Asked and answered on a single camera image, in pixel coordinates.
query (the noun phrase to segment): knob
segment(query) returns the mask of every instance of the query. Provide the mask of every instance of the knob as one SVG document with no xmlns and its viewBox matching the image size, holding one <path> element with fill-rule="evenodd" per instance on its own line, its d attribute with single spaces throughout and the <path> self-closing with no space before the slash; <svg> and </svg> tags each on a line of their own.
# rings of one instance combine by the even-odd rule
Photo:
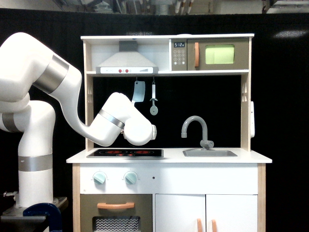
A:
<svg viewBox="0 0 309 232">
<path fill-rule="evenodd" d="M 135 184 L 137 179 L 138 177 L 135 172 L 130 171 L 125 174 L 125 182 L 129 185 Z"/>
<path fill-rule="evenodd" d="M 96 172 L 93 175 L 93 181 L 98 185 L 103 184 L 105 180 L 106 180 L 106 175 L 104 172 Z"/>
</svg>

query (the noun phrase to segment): black cooktop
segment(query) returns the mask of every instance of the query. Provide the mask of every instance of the black cooktop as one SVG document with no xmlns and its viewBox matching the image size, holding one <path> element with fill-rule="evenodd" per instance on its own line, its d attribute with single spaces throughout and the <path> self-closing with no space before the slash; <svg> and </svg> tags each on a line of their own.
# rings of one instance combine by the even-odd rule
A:
<svg viewBox="0 0 309 232">
<path fill-rule="evenodd" d="M 162 149 L 110 149 L 102 148 L 87 156 L 87 158 L 162 158 Z"/>
</svg>

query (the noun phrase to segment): sink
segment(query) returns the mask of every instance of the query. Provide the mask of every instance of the sink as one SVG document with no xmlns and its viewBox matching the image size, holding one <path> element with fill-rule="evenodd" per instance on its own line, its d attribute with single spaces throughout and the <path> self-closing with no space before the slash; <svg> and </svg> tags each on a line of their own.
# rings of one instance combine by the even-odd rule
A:
<svg viewBox="0 0 309 232">
<path fill-rule="evenodd" d="M 183 151 L 187 157 L 237 157 L 231 151 L 216 151 L 216 150 L 187 150 Z"/>
</svg>

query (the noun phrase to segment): green microwave window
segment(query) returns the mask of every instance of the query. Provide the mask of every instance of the green microwave window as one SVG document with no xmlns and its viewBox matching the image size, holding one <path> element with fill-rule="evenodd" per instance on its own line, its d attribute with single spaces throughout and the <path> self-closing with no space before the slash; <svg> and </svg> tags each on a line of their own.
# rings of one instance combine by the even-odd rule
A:
<svg viewBox="0 0 309 232">
<path fill-rule="evenodd" d="M 234 45 L 207 45 L 206 64 L 233 64 Z"/>
</svg>

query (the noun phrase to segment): gray faucet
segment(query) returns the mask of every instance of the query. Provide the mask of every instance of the gray faucet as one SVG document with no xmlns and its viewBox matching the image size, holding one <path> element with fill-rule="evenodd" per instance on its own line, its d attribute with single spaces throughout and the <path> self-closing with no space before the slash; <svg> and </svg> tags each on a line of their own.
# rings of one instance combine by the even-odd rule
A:
<svg viewBox="0 0 309 232">
<path fill-rule="evenodd" d="M 183 123 L 182 138 L 187 137 L 187 129 L 188 129 L 189 124 L 192 121 L 198 121 L 202 125 L 203 139 L 199 143 L 203 147 L 202 150 L 206 150 L 206 149 L 208 150 L 210 148 L 213 148 L 213 145 L 214 145 L 213 141 L 208 140 L 208 137 L 207 137 L 208 129 L 207 129 L 206 122 L 200 116 L 191 116 L 187 118 L 187 120 Z"/>
</svg>

